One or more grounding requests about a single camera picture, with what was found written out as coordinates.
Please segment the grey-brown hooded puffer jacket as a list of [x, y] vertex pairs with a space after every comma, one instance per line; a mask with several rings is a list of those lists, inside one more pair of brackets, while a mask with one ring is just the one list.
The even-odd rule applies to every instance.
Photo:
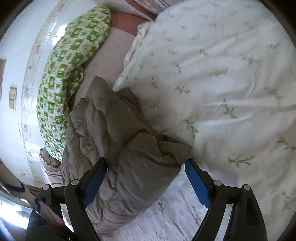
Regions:
[[142, 115], [129, 88], [113, 91], [95, 77], [86, 96], [70, 112], [61, 175], [80, 179], [100, 158], [108, 172], [88, 217], [99, 235], [134, 220], [165, 192], [192, 147], [157, 133]]

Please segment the striped pillow at right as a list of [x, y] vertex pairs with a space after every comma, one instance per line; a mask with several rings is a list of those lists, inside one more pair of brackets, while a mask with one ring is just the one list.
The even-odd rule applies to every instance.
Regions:
[[53, 158], [45, 148], [40, 149], [39, 156], [44, 183], [53, 188], [64, 186], [61, 162]]

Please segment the pink bed sheet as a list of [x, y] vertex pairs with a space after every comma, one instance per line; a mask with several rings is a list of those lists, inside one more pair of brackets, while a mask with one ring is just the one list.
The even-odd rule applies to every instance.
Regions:
[[137, 35], [137, 27], [146, 21], [144, 18], [127, 13], [111, 15], [109, 36], [100, 49], [83, 65], [84, 79], [69, 100], [70, 109], [85, 97], [96, 76], [103, 78], [109, 87], [113, 87], [123, 72], [123, 60]]

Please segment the white floral quilt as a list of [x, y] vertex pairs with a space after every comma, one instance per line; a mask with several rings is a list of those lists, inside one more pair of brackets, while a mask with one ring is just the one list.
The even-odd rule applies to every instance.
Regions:
[[249, 184], [269, 240], [295, 213], [295, 47], [259, 1], [183, 1], [138, 26], [114, 90], [189, 143], [227, 185]]

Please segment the green checkered pillow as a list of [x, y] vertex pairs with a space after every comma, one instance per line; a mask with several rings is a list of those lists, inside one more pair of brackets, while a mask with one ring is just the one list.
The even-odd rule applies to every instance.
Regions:
[[110, 9], [96, 6], [67, 25], [48, 57], [38, 89], [37, 120], [45, 149], [59, 161], [66, 145], [68, 101], [83, 81], [84, 63], [105, 42], [110, 26]]

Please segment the wall socket plate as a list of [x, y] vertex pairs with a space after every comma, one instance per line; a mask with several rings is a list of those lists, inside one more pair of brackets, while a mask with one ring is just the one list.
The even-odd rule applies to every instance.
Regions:
[[17, 88], [11, 86], [9, 93], [9, 108], [16, 109]]

